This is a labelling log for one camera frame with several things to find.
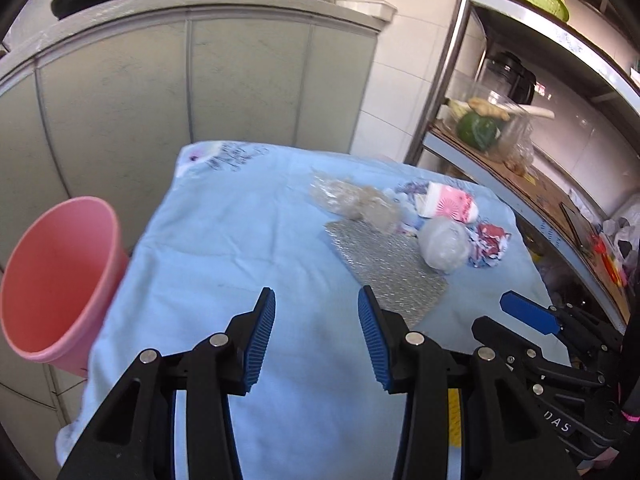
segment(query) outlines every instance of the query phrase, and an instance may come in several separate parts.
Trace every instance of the pink trash bin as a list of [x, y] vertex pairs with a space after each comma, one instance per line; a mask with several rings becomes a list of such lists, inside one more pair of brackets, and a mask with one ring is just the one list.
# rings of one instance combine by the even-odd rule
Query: pink trash bin
[[0, 321], [20, 356], [86, 377], [98, 335], [129, 259], [104, 200], [81, 196], [27, 229], [0, 286]]

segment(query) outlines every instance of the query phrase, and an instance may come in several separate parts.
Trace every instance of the blue tablecloth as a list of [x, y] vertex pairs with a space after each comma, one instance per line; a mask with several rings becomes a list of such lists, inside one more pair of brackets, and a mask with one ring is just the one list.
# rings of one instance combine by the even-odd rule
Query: blue tablecloth
[[[63, 462], [110, 388], [145, 348], [191, 349], [251, 310], [264, 286], [276, 320], [260, 380], [230, 408], [246, 480], [388, 480], [404, 396], [376, 382], [358, 322], [360, 284], [332, 247], [337, 219], [309, 197], [315, 171], [380, 189], [444, 182], [470, 192], [480, 217], [512, 234], [492, 269], [465, 266], [417, 326], [446, 349], [472, 352], [471, 324], [491, 316], [568, 363], [566, 349], [500, 310], [507, 290], [550, 304], [513, 212], [485, 187], [402, 164], [281, 146], [203, 142], [180, 152], [171, 189], [140, 239], [95, 341], [78, 420], [56, 443]], [[187, 479], [184, 396], [177, 478]], [[452, 470], [456, 450], [450, 454]]]

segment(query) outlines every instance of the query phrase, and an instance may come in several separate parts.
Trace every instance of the metal rivet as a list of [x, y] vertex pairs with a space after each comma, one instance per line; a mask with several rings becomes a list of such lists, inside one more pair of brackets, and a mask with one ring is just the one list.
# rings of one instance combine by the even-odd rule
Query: metal rivet
[[481, 346], [478, 349], [478, 357], [483, 361], [493, 361], [495, 359], [495, 352], [488, 346]]
[[404, 340], [410, 345], [418, 346], [424, 343], [424, 336], [420, 332], [409, 332], [404, 336]]
[[156, 358], [158, 357], [158, 352], [156, 352], [155, 350], [152, 350], [151, 348], [149, 350], [145, 350], [140, 354], [140, 360], [146, 365], [149, 363], [152, 363], [153, 361], [156, 360]]
[[229, 342], [229, 336], [222, 332], [214, 334], [209, 338], [209, 344], [215, 347], [224, 346], [228, 342]]

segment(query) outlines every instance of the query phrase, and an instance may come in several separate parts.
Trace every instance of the green vegetable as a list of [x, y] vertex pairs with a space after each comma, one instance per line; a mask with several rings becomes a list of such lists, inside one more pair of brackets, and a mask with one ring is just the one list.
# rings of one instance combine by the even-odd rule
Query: green vegetable
[[482, 117], [476, 112], [468, 112], [456, 126], [458, 138], [476, 150], [485, 152], [498, 135], [495, 119]]

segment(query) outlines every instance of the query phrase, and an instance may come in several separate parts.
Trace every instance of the bubble wrap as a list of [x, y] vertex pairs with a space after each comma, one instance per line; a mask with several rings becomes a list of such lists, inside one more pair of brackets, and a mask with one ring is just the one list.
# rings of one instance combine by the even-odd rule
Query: bubble wrap
[[424, 262], [413, 237], [385, 235], [353, 220], [324, 228], [358, 281], [371, 286], [380, 307], [401, 314], [409, 328], [447, 288], [446, 280]]

